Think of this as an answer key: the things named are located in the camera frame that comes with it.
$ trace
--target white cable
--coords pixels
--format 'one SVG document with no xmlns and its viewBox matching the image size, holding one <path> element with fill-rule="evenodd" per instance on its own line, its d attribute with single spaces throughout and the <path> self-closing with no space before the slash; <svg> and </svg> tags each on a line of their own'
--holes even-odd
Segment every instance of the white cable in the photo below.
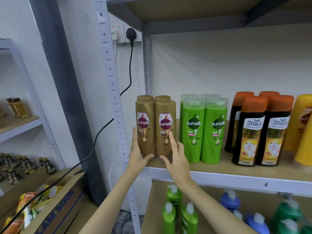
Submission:
<svg viewBox="0 0 312 234">
<path fill-rule="evenodd" d="M 114 162 L 115 162 L 115 157 L 116 157 L 116 152 L 117 152 L 117 145 L 118 145 L 118 141 L 116 143 L 115 155 L 114 155 L 114 159 L 113 159 L 113 162 L 112 162 L 112 165 L 111 165 L 111 168 L 110 168 L 110 172 L 108 173 L 108 181 L 110 182 L 111 190 L 112 190 L 112 183 L 110 181 L 110 173 L 112 171 L 112 168 L 113 168 L 113 165 L 114 165 Z"/>
<path fill-rule="evenodd" d="M 115 47 L 115 63 L 116 63 L 116 60 L 117 60 L 117 44 L 115 41 L 113 42 L 113 45 Z"/>
</svg>

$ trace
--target black power plug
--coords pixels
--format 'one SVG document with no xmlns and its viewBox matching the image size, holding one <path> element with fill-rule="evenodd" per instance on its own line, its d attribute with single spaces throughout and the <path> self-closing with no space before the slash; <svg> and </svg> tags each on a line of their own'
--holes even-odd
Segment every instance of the black power plug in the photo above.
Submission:
<svg viewBox="0 0 312 234">
<path fill-rule="evenodd" d="M 126 37 L 130 40 L 130 46 L 133 47 L 133 41 L 136 39 L 136 32 L 133 28 L 128 28 L 126 31 Z"/>
</svg>

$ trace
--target left hand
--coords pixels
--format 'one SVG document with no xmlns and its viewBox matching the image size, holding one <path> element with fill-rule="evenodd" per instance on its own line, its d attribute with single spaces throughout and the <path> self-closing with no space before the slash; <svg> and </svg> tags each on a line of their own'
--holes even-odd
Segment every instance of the left hand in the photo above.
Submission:
<svg viewBox="0 0 312 234">
<path fill-rule="evenodd" d="M 154 154 L 149 154 L 145 158 L 142 158 L 135 127 L 132 127 L 132 133 L 131 152 L 126 172 L 128 171 L 137 177 L 143 171 L 147 162 L 154 157 Z"/>
</svg>

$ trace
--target black cable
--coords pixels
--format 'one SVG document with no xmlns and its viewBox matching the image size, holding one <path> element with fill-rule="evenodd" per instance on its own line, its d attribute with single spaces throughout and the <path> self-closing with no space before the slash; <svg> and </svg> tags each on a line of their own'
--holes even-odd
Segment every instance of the black cable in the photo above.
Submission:
<svg viewBox="0 0 312 234">
<path fill-rule="evenodd" d="M 129 86 L 121 92 L 120 96 L 127 90 L 130 88 L 131 86 L 131 83 L 132 83 L 132 80 L 131 80 L 131 59 L 132 59 L 132 50 L 133 50 L 133 47 L 131 46 L 131 54 L 130 54 L 130 62 L 129 62 L 129 75 L 130 75 L 130 84 Z M 62 180 L 65 176 L 68 175 L 68 173 L 70 173 L 73 169 L 75 169 L 77 166 L 79 166 L 80 164 L 82 164 L 83 162 L 87 161 L 91 155 L 93 154 L 94 152 L 94 148 L 96 146 L 96 140 L 99 136 L 99 134 L 102 132 L 102 130 L 108 126 L 112 121 L 114 120 L 114 118 L 112 118 L 105 126 L 103 126 L 99 132 L 96 134 L 96 137 L 94 139 L 94 143 L 93 143 L 93 146 L 92 146 L 92 150 L 91 150 L 91 153 L 88 157 L 86 157 L 84 160 L 82 160 L 80 163 L 76 164 L 75 166 L 73 166 L 71 169 L 68 170 L 68 172 L 66 172 L 61 178 L 59 178 L 56 182 L 52 183 L 51 185 L 49 185 L 47 188 L 45 188 L 44 190 L 42 190 L 41 192 L 39 192 L 38 194 L 36 194 L 31 200 L 29 200 L 16 214 L 15 216 L 10 220 L 10 222 L 1 230 L 1 233 L 0 234 L 3 234 L 6 229 L 14 222 L 14 220 L 19 216 L 21 215 L 21 213 L 24 211 L 24 209 L 30 205 L 31 202 L 33 202 L 37 197 L 39 197 L 40 195 L 42 195 L 43 193 L 45 193 L 47 190 L 51 189 L 53 186 L 55 186 L 58 182 L 60 182 L 60 180 Z"/>
</svg>

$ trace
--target orange bottle cap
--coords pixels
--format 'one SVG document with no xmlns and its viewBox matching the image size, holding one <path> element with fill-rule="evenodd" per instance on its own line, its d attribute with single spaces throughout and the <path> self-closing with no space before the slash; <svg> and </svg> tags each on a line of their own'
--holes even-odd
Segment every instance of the orange bottle cap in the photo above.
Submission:
<svg viewBox="0 0 312 234">
<path fill-rule="evenodd" d="M 268 105 L 268 98 L 264 96 L 247 97 L 241 112 L 264 112 Z"/>
<path fill-rule="evenodd" d="M 277 92 L 277 91 L 261 91 L 259 94 L 259 96 L 267 96 L 267 97 L 277 96 L 277 95 L 279 95 L 279 92 Z"/>
<path fill-rule="evenodd" d="M 292 109 L 294 97 L 291 95 L 276 95 L 268 98 L 268 112 L 289 112 Z"/>
<path fill-rule="evenodd" d="M 245 98 L 254 96 L 254 95 L 255 95 L 254 92 L 248 92 L 248 91 L 236 92 L 232 106 L 242 106 Z"/>
</svg>

